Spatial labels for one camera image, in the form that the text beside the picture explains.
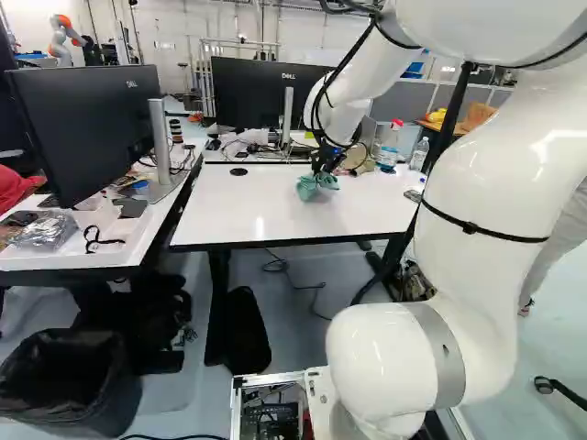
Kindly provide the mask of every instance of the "chair wheel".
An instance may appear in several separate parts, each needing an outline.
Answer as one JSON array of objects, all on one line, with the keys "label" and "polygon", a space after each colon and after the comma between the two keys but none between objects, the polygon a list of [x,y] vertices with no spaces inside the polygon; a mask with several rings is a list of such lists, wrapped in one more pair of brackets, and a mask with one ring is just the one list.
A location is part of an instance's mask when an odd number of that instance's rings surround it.
[{"label": "chair wheel", "polygon": [[536,376],[534,378],[534,387],[540,394],[552,394],[554,392],[554,387],[550,383],[550,379],[544,376]]}]

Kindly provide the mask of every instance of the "plastic bag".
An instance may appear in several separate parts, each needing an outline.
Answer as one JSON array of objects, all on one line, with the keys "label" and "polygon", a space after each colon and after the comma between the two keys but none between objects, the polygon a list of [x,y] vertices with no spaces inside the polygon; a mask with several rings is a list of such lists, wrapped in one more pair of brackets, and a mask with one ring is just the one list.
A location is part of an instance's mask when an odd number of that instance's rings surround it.
[{"label": "plastic bag", "polygon": [[26,226],[10,240],[18,248],[34,248],[54,251],[60,248],[78,227],[75,219],[61,211],[41,211],[39,218]]},{"label": "plastic bag", "polygon": [[112,331],[43,330],[0,366],[0,416],[59,437],[120,436],[141,394],[124,339]]}]

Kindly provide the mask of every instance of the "green cloth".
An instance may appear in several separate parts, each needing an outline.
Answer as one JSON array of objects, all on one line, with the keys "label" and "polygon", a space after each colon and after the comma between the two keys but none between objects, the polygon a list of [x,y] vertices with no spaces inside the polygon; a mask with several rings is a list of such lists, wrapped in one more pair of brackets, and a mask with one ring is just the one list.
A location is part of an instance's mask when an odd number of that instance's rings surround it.
[{"label": "green cloth", "polygon": [[329,190],[339,190],[338,179],[332,174],[320,171],[318,174],[306,174],[300,177],[299,182],[295,185],[297,194],[304,202],[310,200],[318,191],[318,186]]}]

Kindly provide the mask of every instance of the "trash can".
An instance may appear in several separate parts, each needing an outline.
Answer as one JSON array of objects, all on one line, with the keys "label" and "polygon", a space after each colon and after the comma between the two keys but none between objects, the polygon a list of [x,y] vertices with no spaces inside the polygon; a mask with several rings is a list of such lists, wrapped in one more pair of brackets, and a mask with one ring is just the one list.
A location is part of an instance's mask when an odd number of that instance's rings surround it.
[{"label": "trash can", "polygon": [[0,416],[54,435],[118,437],[141,394],[124,340],[111,331],[43,330],[0,366]]}]

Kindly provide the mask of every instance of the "water bottle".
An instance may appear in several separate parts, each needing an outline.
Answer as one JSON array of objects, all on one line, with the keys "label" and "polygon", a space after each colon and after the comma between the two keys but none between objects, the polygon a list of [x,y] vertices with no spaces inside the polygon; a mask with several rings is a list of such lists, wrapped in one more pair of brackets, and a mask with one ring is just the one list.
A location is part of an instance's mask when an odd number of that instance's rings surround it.
[{"label": "water bottle", "polygon": [[395,165],[397,164],[397,148],[382,147],[379,151],[379,159],[377,165],[383,172],[395,173]]},{"label": "water bottle", "polygon": [[394,173],[397,164],[397,141],[399,131],[404,126],[401,119],[394,119],[389,126],[387,133],[383,134],[384,141],[377,145],[375,161],[379,168],[384,172]]},{"label": "water bottle", "polygon": [[424,136],[422,137],[422,140],[418,142],[418,145],[415,146],[415,150],[412,153],[410,170],[422,171],[422,166],[424,165],[424,160],[426,159],[429,150],[430,145],[428,144],[428,137]]}]

